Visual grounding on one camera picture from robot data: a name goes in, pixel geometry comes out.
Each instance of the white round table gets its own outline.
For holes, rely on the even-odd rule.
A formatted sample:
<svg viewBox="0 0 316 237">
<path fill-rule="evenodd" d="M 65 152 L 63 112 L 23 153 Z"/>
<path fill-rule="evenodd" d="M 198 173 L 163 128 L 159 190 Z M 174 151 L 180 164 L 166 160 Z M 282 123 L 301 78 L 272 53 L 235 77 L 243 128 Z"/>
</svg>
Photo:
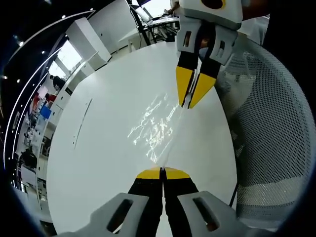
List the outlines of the white round table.
<svg viewBox="0 0 316 237">
<path fill-rule="evenodd" d="M 142 48 L 74 90 L 48 159 L 48 204 L 57 233 L 85 226 L 94 210 L 127 193 L 155 159 L 229 203 L 237 176 L 222 105 L 213 88 L 193 109 L 178 106 L 178 55 L 174 43 Z M 171 236 L 165 214 L 157 236 Z"/>
</svg>

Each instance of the dark ceiling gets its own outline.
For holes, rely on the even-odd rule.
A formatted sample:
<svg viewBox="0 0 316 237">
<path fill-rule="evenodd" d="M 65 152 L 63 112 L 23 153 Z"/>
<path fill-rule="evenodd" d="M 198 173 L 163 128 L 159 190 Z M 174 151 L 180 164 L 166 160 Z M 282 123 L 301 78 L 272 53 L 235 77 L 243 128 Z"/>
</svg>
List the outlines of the dark ceiling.
<svg viewBox="0 0 316 237">
<path fill-rule="evenodd" d="M 113 1 L 114 0 L 1 1 L 0 75 L 5 75 L 7 79 L 1 79 L 0 81 L 1 106 L 3 111 L 3 117 L 0 116 L 0 148 L 3 148 L 4 135 L 12 109 L 26 82 L 45 59 L 67 40 L 65 31 L 73 21 L 82 17 L 88 17 L 91 12 L 63 20 L 44 30 L 28 43 L 25 43 L 11 58 L 12 54 L 19 48 L 18 42 L 25 42 L 47 25 L 61 20 L 63 15 L 71 16 L 90 11 L 91 8 L 95 10 L 95 14 Z M 55 56 L 48 61 L 46 66 L 49 67 L 54 58 Z M 20 105 L 28 103 L 28 98 L 34 91 L 34 87 L 32 87 L 33 83 L 37 85 L 46 71 L 46 67 L 43 67 L 43 69 L 32 78 L 32 81 L 25 88 L 19 99 L 13 116 L 15 116 L 19 110 L 21 110 L 19 111 L 20 113 L 22 112 Z M 13 134 L 14 133 L 8 132 L 5 147 L 6 150 L 11 152 L 13 148 Z"/>
</svg>

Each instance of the laboratory room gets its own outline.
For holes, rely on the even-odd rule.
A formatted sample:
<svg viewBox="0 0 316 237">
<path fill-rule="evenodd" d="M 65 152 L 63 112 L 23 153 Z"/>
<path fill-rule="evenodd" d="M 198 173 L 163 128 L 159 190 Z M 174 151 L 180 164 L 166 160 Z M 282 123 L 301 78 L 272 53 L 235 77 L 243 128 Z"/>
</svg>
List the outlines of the laboratory room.
<svg viewBox="0 0 316 237">
<path fill-rule="evenodd" d="M 282 0 L 5 0 L 2 231 L 313 231 L 308 14 Z"/>
</svg>

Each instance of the gray mesh chair back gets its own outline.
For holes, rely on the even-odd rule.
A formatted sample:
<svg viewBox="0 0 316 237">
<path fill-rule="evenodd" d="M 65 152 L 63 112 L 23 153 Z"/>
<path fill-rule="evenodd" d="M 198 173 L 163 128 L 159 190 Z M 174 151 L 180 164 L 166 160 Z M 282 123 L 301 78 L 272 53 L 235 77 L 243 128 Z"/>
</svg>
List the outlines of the gray mesh chair back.
<svg viewBox="0 0 316 237">
<path fill-rule="evenodd" d="M 316 131 L 308 102 L 284 65 L 243 37 L 215 88 L 234 144 L 237 216 L 253 227 L 277 228 L 314 164 Z"/>
</svg>

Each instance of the mesh chair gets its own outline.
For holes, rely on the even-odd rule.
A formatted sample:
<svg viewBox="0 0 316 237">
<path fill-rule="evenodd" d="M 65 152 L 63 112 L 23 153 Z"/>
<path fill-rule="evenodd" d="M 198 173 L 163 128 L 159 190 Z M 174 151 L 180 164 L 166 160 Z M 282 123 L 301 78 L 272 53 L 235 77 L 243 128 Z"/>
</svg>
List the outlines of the mesh chair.
<svg viewBox="0 0 316 237">
<path fill-rule="evenodd" d="M 277 228 L 314 164 L 316 130 L 291 73 L 268 51 L 239 37 L 215 88 L 230 127 L 237 164 L 237 216 Z"/>
</svg>

